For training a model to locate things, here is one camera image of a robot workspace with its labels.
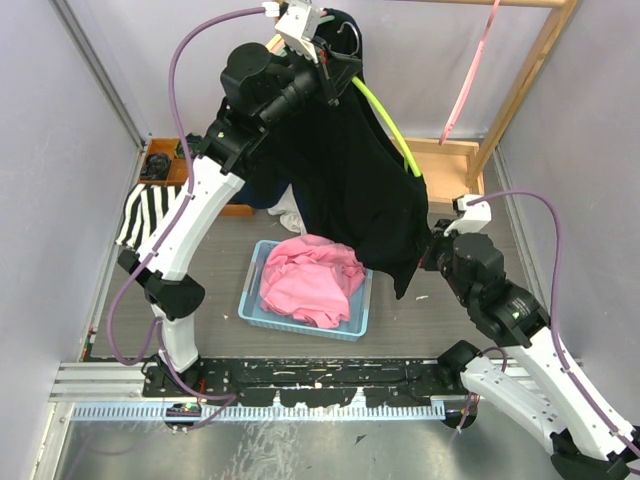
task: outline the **white cloth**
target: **white cloth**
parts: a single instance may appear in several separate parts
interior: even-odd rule
[[[268,209],[267,212],[269,215],[280,215],[280,223],[290,232],[306,235],[307,229],[302,221],[291,185],[287,187],[278,203]]]

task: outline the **wooden rod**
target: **wooden rod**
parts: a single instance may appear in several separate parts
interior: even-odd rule
[[[458,3],[467,5],[493,5],[493,0],[410,0],[424,3]],[[543,7],[559,8],[570,3],[571,0],[502,0],[500,5],[505,7]]]
[[[516,80],[513,82],[507,97],[505,98],[489,133],[480,145],[478,154],[472,159],[467,173],[467,186],[472,186],[476,182],[482,169],[489,161],[493,150],[504,135],[509,122],[518,111],[520,104],[524,100],[527,92],[531,88],[536,75],[540,71],[542,64],[547,59],[556,40],[571,18],[580,0],[567,0],[562,8],[554,8],[549,13],[536,41],[533,43],[527,58],[525,59]]]

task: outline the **pink strap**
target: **pink strap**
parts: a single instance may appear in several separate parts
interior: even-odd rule
[[[478,65],[480,65],[480,58],[482,58],[482,52],[484,52],[484,45],[485,43],[487,43],[489,29],[491,28],[493,19],[496,18],[496,13],[498,12],[498,5],[500,5],[500,0],[495,0],[495,2],[493,2],[493,8],[491,9],[491,15],[489,15],[489,20],[487,21],[487,26],[485,27],[482,38],[480,39],[480,43],[478,44],[478,50],[476,50],[476,55],[473,57],[473,61],[471,62],[471,66],[469,67],[469,71],[467,72],[467,78],[464,79],[464,84],[462,85],[462,89],[460,90],[460,94],[458,95],[458,99],[456,100],[456,104],[453,106],[453,110],[451,111],[449,120],[447,120],[444,131],[442,132],[442,136],[440,137],[440,145],[442,145],[447,140],[447,137],[449,136],[449,133],[451,133],[453,126],[458,121],[460,112],[462,112],[462,107],[464,107],[464,102],[466,102],[467,100],[467,96],[469,95],[469,91],[471,90],[471,85],[473,85],[473,79],[475,78],[476,71],[478,70]]]

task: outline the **wall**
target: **wall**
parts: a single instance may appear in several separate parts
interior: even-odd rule
[[[30,474],[58,364],[75,360],[136,148],[48,2],[0,19],[0,464]]]
[[[71,0],[132,115],[157,136],[173,136],[167,69],[182,37],[196,25],[256,0]],[[439,136],[466,76],[489,6],[383,0],[332,0],[363,30],[365,75],[400,128]],[[476,84],[453,136],[472,137],[491,125],[546,15],[546,9],[501,7]],[[250,17],[214,27],[192,42],[178,68],[185,124],[203,132],[222,97],[220,71],[231,50],[267,42],[273,25]]]
[[[559,314],[571,351],[640,422],[640,2],[585,0],[502,141],[513,186],[548,195],[566,233]],[[554,231],[520,201],[545,291]]]

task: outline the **wooden floor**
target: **wooden floor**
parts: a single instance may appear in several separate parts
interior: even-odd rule
[[[492,163],[485,170],[487,192],[500,189]],[[504,204],[492,204],[493,221],[486,227],[505,256],[509,278],[526,286],[522,265]],[[441,215],[432,214],[433,225]],[[258,212],[254,217],[223,217],[200,245],[189,273],[206,291],[205,302],[196,313],[196,344],[203,356],[241,357],[437,357],[458,340],[479,348],[490,345],[469,321],[445,281],[437,273],[418,271],[406,296],[396,301],[393,282],[374,274],[369,329],[358,342],[343,342],[249,326],[238,317],[238,303],[251,254],[258,240],[283,240],[291,234],[275,217]],[[107,306],[125,280],[116,267],[107,296]],[[104,317],[93,346],[93,357],[110,356],[104,334]],[[149,305],[138,285],[124,297],[116,315],[116,339],[124,355],[133,356],[146,336],[152,320]]]

